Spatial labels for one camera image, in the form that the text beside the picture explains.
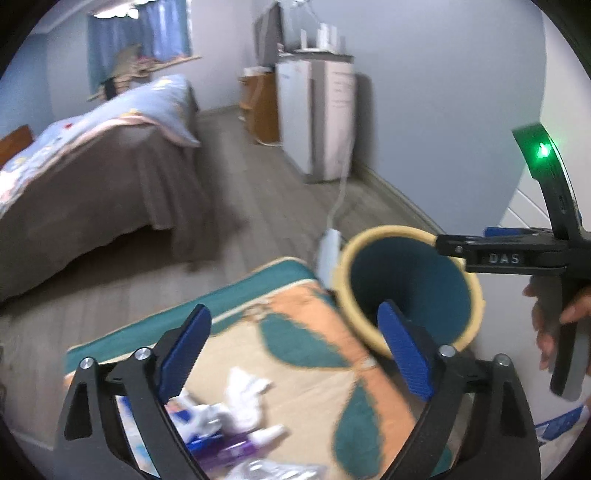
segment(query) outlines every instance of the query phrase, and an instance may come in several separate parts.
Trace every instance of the wooden headboard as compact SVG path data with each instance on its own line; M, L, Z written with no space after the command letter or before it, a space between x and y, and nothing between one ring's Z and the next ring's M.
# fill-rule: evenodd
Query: wooden headboard
M0 140L0 168L14 155L33 143L33 134L28 125L18 127Z

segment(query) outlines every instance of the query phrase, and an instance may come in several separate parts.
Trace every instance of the bucket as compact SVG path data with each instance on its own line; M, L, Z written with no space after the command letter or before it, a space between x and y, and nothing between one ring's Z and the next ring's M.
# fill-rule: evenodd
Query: bucket
M438 345L461 351L478 333L485 305L478 278L464 271L462 260L439 255L435 240L416 228L385 225L360 233L342 252L333 283L339 305L362 340L383 356L392 353L377 313L388 299Z

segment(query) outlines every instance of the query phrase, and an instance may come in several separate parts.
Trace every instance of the curtain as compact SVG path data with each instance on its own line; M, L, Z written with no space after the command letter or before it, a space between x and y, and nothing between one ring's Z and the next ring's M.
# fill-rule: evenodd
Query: curtain
M138 18L88 17L88 74L95 92L115 67L117 54L140 44L140 55L159 61L191 55L186 0L137 5Z

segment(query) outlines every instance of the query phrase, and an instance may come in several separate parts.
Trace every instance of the human hand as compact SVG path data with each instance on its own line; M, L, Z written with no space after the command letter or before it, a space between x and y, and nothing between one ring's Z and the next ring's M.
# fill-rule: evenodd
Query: human hand
M538 297L534 277L530 278L530 283L524 288L523 295L526 297ZM576 297L560 315L560 323L564 325L566 323L578 322L587 316L591 316L591 286L585 287L577 293ZM556 340L547 331L547 319L545 318L544 310L539 300L535 302L531 311L531 321L534 325L534 330L538 332L536 344L542 352L540 370L546 370L550 363L550 357L556 348ZM591 375L591 365L587 370L587 375Z

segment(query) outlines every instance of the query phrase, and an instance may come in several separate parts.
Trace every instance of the window sill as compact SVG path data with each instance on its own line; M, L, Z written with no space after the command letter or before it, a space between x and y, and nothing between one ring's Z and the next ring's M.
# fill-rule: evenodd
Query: window sill
M185 63L186 61L192 60L199 60L203 57L201 55L192 55L190 57L185 57L182 59L171 60L166 63L158 63L157 65L153 66L152 68L148 69L149 72L157 72L159 70L167 69L168 67L172 67L173 65L180 65L181 63ZM96 92L94 95L89 96L86 101L90 102L92 100L97 99L100 96L99 92Z

